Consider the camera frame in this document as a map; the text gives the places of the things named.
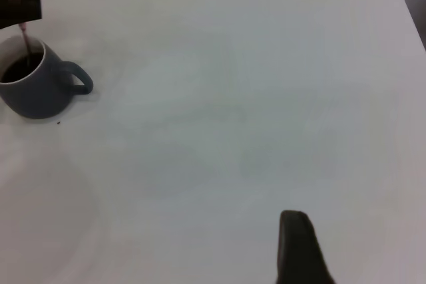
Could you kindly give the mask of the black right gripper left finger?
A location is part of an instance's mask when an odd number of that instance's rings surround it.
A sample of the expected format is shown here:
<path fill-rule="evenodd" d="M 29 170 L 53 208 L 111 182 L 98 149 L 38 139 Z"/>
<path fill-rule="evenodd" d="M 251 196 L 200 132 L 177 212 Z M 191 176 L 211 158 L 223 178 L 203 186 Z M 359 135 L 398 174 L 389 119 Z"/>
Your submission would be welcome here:
<path fill-rule="evenodd" d="M 42 18 L 41 0 L 1 0 L 1 29 Z"/>

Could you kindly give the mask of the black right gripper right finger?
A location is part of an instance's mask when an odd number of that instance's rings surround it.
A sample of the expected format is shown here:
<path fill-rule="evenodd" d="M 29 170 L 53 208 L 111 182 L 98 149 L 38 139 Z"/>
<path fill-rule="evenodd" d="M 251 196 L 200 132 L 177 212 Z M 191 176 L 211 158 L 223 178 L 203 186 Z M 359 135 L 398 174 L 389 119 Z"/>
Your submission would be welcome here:
<path fill-rule="evenodd" d="M 280 214 L 276 283 L 334 283 L 314 225 L 301 211 Z"/>

